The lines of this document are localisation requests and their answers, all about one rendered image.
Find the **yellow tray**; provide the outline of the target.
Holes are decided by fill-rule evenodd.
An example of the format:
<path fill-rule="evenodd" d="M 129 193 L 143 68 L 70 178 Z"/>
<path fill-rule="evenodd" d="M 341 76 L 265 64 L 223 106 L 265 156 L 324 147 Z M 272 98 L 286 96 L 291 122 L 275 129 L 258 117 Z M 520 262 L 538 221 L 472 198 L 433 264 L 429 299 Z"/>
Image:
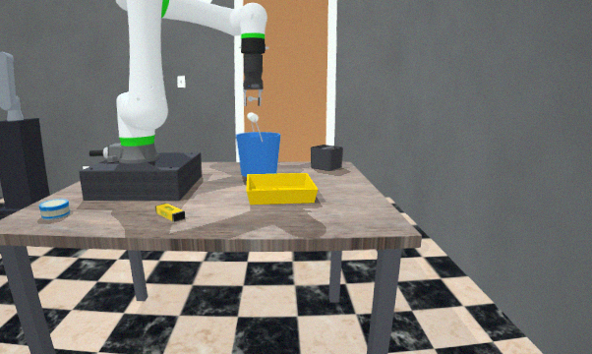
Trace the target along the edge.
<path fill-rule="evenodd" d="M 250 205 L 314 203 L 317 192 L 308 173 L 247 174 Z"/>

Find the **yellow pocket level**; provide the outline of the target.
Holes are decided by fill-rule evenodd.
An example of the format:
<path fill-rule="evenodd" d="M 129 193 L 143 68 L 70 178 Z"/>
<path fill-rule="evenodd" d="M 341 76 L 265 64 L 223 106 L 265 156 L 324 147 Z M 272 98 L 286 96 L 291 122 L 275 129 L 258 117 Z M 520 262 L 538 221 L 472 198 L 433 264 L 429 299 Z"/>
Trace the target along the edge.
<path fill-rule="evenodd" d="M 173 222 L 185 219 L 184 210 L 169 204 L 155 206 L 155 212 Z"/>

